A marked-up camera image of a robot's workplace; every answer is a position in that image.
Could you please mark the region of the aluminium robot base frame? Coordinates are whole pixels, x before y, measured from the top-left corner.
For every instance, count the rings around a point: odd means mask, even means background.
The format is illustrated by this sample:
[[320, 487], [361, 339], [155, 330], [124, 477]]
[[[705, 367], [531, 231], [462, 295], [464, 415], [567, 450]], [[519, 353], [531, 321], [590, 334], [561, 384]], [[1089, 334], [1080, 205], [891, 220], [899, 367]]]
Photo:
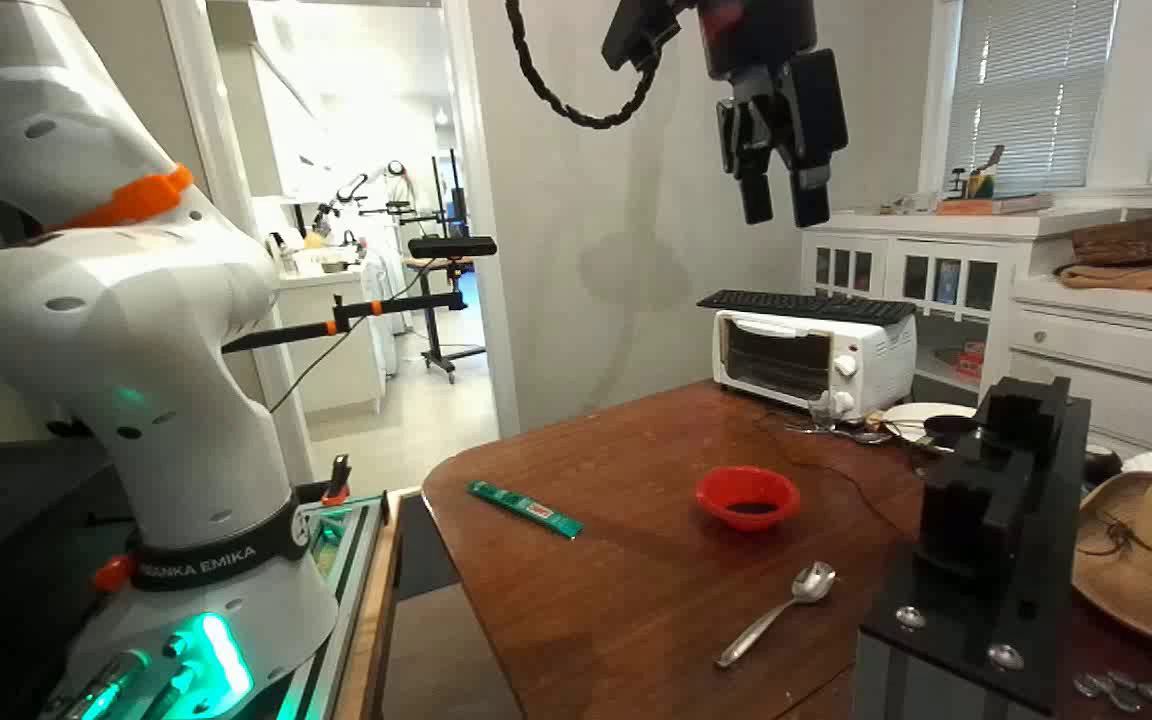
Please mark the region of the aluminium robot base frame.
[[323, 720], [385, 520], [385, 495], [302, 502], [302, 560], [111, 593], [68, 645], [39, 720]]

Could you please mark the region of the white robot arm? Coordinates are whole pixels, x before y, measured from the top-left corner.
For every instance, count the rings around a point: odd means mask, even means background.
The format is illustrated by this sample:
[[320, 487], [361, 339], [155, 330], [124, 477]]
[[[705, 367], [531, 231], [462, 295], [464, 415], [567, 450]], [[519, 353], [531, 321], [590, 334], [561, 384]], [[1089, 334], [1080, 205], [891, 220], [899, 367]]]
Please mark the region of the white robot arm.
[[68, 648], [65, 720], [242, 720], [332, 638], [323, 502], [227, 371], [282, 266], [146, 128], [65, 0], [0, 0], [0, 378], [83, 425], [132, 502], [128, 579]]

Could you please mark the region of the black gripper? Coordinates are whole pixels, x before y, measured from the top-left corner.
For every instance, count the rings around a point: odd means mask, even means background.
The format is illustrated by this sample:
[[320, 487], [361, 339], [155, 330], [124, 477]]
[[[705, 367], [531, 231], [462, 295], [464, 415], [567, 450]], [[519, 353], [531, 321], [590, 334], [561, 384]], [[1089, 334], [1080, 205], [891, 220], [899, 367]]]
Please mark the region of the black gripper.
[[850, 142], [836, 55], [815, 44], [811, 0], [622, 0], [603, 32], [610, 69], [650, 69], [678, 35], [678, 14], [701, 14], [705, 64], [733, 97], [715, 108], [724, 163], [740, 182], [749, 224], [774, 215], [768, 153], [794, 173], [797, 224], [829, 220], [829, 158]]

